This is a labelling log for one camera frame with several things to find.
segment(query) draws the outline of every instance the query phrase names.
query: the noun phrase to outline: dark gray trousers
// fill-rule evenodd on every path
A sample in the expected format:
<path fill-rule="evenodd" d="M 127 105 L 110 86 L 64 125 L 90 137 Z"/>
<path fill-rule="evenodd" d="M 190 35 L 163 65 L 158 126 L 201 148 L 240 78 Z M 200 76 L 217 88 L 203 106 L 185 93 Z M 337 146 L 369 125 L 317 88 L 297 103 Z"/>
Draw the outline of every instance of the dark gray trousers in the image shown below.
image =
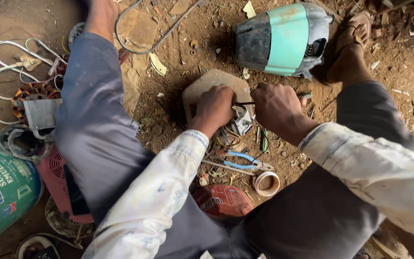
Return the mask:
<path fill-rule="evenodd" d="M 93 33 L 78 37 L 65 75 L 55 139 L 97 224 L 155 156 L 135 138 L 123 95 L 113 45 Z M 337 103 L 339 124 L 414 150 L 414 138 L 383 85 L 351 85 Z M 199 259 L 209 250 L 215 259 L 256 259 L 260 253 L 269 259 L 350 259 L 383 219 L 313 163 L 248 215 L 220 224 L 188 195 L 156 258 Z"/>

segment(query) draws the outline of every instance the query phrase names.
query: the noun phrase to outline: teal motor housing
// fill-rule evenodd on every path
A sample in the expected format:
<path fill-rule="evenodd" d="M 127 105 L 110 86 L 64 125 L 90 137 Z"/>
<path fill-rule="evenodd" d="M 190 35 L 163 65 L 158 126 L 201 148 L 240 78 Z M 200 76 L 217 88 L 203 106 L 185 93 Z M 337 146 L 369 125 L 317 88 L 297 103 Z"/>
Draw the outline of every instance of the teal motor housing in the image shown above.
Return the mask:
<path fill-rule="evenodd" d="M 309 70 L 323 63 L 332 21 L 322 8 L 308 3 L 256 15 L 233 28 L 234 62 L 261 72 L 312 79 Z"/>

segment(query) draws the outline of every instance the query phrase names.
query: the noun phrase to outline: dirt ground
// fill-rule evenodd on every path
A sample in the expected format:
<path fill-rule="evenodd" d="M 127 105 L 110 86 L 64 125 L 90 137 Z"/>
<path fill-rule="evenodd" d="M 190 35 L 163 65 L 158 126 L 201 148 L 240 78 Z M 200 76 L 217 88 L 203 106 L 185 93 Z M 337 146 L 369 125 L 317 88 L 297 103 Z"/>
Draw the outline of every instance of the dirt ground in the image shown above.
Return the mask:
<path fill-rule="evenodd" d="M 336 12 L 345 14 L 355 6 L 357 1 L 323 0 L 322 2 Z M 133 2 L 123 0 L 121 3 L 129 5 Z M 158 35 L 155 41 L 160 39 L 159 31 L 165 33 L 180 17 L 176 15 L 173 18 L 168 14 L 174 3 L 175 0 L 158 0 L 155 6 L 156 11 L 150 0 L 144 0 L 137 7 L 139 11 L 158 18 Z M 183 131 L 175 123 L 176 120 L 184 120 L 181 93 L 207 70 L 217 68 L 238 77 L 242 76 L 241 68 L 232 64 L 230 29 L 246 19 L 246 14 L 242 11 L 245 3 L 247 3 L 245 0 L 210 0 L 207 6 L 195 8 L 187 19 L 182 21 L 179 29 L 169 35 L 166 41 L 154 51 L 162 64 L 167 67 L 167 74 L 162 77 L 149 66 L 146 78 L 140 82 L 140 98 L 133 116 L 135 120 L 141 122 L 154 121 L 145 124 L 139 135 L 146 148 L 157 153 Z M 252 0 L 256 13 L 291 3 L 293 0 Z M 356 12 L 362 9 L 365 7 L 359 7 Z M 405 12 L 403 9 L 389 12 L 389 24 L 385 25 L 381 25 L 381 15 L 373 15 L 373 17 L 375 28 L 382 27 L 383 34 L 368 45 L 366 62 L 368 66 L 371 66 L 379 61 L 371 73 L 386 86 L 402 112 L 402 118 L 407 127 L 414 133 L 414 7 L 409 6 Z M 54 51 L 63 54 L 62 37 L 66 38 L 71 28 L 83 20 L 83 12 L 74 1 L 0 0 L 0 32 L 4 32 L 0 40 L 14 40 L 24 45 L 25 40 L 31 38 L 26 32 L 29 31 Z M 199 52 L 194 54 L 190 54 L 192 40 L 198 40 L 200 44 Z M 29 47 L 36 51 L 34 44 L 29 44 Z M 211 49 L 221 49 L 216 58 L 213 57 L 214 51 L 209 51 Z M 12 56 L 19 52 L 18 48 L 1 46 L 0 59 L 7 64 L 12 64 L 14 61 Z M 325 63 L 329 64 L 330 60 L 330 56 L 326 57 Z M 46 65 L 41 65 L 33 74 L 41 78 L 48 70 Z M 309 100 L 304 112 L 309 115 L 314 109 L 316 120 L 336 121 L 336 105 L 326 107 L 335 100 L 340 92 L 339 87 L 324 86 L 316 78 L 309 81 L 303 78 L 278 77 L 256 71 L 250 71 L 250 74 L 250 79 L 247 80 L 250 89 L 264 81 L 291 85 L 298 94 L 312 92 L 313 97 Z M 14 72 L 3 73 L 0 76 L 0 93 L 5 96 L 15 94 L 17 88 L 23 85 L 18 77 L 18 74 Z M 159 93 L 164 94 L 164 97 L 157 97 Z M 161 103 L 170 110 L 172 115 L 169 115 Z M 9 102 L 0 101 L 0 118 L 8 121 L 14 119 Z M 261 153 L 259 146 L 255 144 L 255 138 L 256 132 L 253 132 L 244 140 L 251 156 L 258 156 Z M 282 189 L 296 181 L 311 160 L 290 144 L 276 139 L 273 133 L 270 133 L 268 138 L 270 139 L 270 152 L 263 154 L 260 160 L 275 168 L 274 172 L 279 175 Z M 215 160 L 215 153 L 210 159 Z M 201 176 L 209 170 L 212 170 L 211 166 L 202 165 L 198 175 Z M 223 178 L 209 177 L 210 183 L 229 183 L 233 172 L 226 171 L 228 173 Z M 251 182 L 250 177 L 239 174 L 233 180 L 233 185 L 247 191 L 254 206 L 257 206 L 267 198 L 252 190 Z M 196 188 L 198 187 L 193 184 L 192 191 Z M 54 234 L 44 218 L 47 197 L 46 193 L 28 214 L 0 235 L 0 258 L 9 258 L 19 240 L 30 234 L 37 232 Z M 60 245 L 59 252 L 62 258 L 79 258 L 81 255 L 81 251 L 70 249 L 63 244 Z"/>

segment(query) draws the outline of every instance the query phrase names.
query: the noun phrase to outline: pliers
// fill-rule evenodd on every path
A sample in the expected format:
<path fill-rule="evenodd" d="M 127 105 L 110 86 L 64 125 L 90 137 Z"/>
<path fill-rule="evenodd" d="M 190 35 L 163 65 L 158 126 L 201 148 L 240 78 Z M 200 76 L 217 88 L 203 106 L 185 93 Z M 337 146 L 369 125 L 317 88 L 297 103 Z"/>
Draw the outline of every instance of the pliers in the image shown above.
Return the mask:
<path fill-rule="evenodd" d="M 242 169 L 242 170 L 243 169 L 255 169 L 255 170 L 261 170 L 261 171 L 271 171 L 271 170 L 274 169 L 270 164 L 261 162 L 261 161 L 259 161 L 257 159 L 254 159 L 253 157 L 251 157 L 247 154 L 244 154 L 244 153 L 234 152 L 234 151 L 228 150 L 226 152 L 226 155 L 227 156 L 242 157 L 242 158 L 245 158 L 248 161 L 252 162 L 251 164 L 248 164 L 248 165 L 238 165 L 238 164 L 235 164 L 233 162 L 223 160 L 223 164 L 231 166 L 231 167 L 235 167 L 235 168 Z"/>

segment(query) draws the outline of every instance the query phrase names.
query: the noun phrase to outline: white shirt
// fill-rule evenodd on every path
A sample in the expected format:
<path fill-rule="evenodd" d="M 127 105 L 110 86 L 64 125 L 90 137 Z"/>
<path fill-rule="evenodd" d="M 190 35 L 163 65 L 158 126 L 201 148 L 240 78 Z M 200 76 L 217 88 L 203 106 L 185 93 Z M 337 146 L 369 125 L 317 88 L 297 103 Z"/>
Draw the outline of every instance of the white shirt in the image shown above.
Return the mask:
<path fill-rule="evenodd" d="M 162 150 L 110 209 L 83 258 L 152 259 L 186 201 L 207 145 L 203 133 L 187 130 Z M 298 148 L 414 235 L 413 151 L 334 123 L 315 128 Z"/>

